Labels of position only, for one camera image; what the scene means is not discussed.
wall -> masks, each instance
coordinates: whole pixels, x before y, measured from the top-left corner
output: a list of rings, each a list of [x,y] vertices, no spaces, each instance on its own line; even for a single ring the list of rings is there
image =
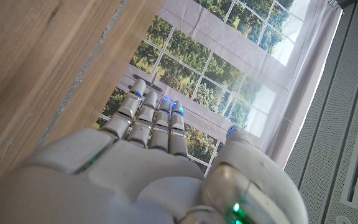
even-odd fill
[[[358,2],[344,10],[285,172],[310,223],[358,223]]]

green led light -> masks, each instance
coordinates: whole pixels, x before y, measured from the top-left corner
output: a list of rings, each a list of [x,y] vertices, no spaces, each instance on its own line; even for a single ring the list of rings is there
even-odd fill
[[[238,212],[239,209],[240,209],[240,204],[236,203],[236,204],[233,206],[233,210],[234,210],[235,212]]]

white robotic hand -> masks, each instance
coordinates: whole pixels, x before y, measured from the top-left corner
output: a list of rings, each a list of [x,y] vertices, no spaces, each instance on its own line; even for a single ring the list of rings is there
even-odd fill
[[[183,108],[137,80],[101,128],[35,152],[0,181],[0,223],[308,223],[291,179],[233,126],[204,179],[187,159]]]

wooden table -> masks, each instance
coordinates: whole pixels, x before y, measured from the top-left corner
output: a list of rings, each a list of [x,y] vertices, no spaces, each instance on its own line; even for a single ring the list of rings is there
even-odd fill
[[[93,126],[161,4],[0,0],[0,178],[48,125],[46,142]]]

robot finger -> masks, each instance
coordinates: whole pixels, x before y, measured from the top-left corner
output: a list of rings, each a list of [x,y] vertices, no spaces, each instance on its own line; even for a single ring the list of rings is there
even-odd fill
[[[115,135],[118,139],[122,139],[139,107],[145,89],[146,83],[144,80],[136,80],[125,100],[121,103],[111,119],[101,128],[101,131],[107,131]]]
[[[187,158],[183,107],[179,101],[172,104],[168,152],[174,156]]]
[[[170,100],[164,96],[161,99],[158,108],[157,119],[153,128],[153,135],[150,140],[149,149],[160,149],[168,152],[169,138],[169,117],[170,117]]]
[[[129,134],[128,141],[140,147],[146,147],[149,140],[150,130],[152,128],[152,120],[154,108],[157,104],[157,94],[150,91],[140,109],[140,115],[135,120],[135,125]]]

